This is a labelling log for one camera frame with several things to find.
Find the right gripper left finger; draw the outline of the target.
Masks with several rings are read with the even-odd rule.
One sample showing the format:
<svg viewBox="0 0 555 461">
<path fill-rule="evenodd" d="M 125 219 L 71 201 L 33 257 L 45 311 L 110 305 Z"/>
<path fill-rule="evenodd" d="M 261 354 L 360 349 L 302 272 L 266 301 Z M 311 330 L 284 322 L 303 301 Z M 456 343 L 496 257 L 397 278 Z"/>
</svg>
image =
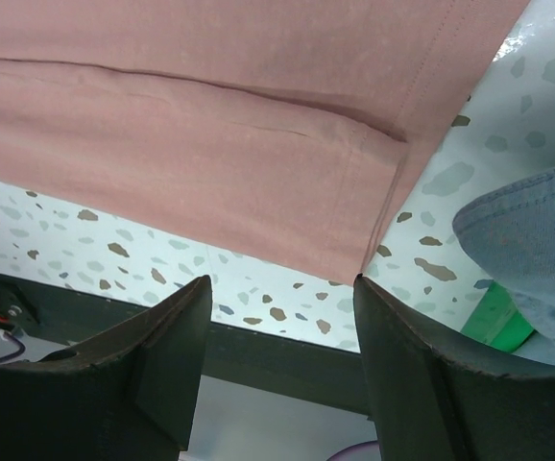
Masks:
<svg viewBox="0 0 555 461">
<path fill-rule="evenodd" d="M 0 358 L 0 460 L 175 460 L 189 447 L 209 277 L 39 361 Z"/>
</svg>

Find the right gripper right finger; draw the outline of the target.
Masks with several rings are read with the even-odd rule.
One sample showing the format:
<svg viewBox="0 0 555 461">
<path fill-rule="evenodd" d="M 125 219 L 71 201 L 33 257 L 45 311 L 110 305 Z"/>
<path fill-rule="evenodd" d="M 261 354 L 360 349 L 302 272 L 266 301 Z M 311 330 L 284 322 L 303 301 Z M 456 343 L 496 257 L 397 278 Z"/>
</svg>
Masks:
<svg viewBox="0 0 555 461">
<path fill-rule="evenodd" d="M 500 352 L 353 284 L 384 460 L 555 460 L 555 366 Z"/>
</svg>

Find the pink t shirt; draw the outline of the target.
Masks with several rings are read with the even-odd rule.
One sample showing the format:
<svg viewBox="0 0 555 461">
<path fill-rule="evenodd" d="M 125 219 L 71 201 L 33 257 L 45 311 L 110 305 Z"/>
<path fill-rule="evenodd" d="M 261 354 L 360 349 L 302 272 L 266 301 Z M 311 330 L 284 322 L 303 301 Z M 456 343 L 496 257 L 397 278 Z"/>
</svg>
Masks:
<svg viewBox="0 0 555 461">
<path fill-rule="evenodd" d="M 0 1 L 0 181 L 349 283 L 523 1 Z"/>
</svg>

